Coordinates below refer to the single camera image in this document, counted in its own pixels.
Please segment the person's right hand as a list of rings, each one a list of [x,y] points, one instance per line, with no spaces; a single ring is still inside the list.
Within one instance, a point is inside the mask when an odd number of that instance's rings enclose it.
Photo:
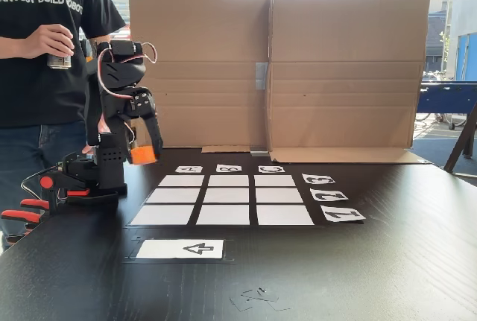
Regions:
[[[24,58],[33,59],[50,54],[54,57],[71,57],[74,54],[73,35],[62,25],[40,25],[25,39]]]

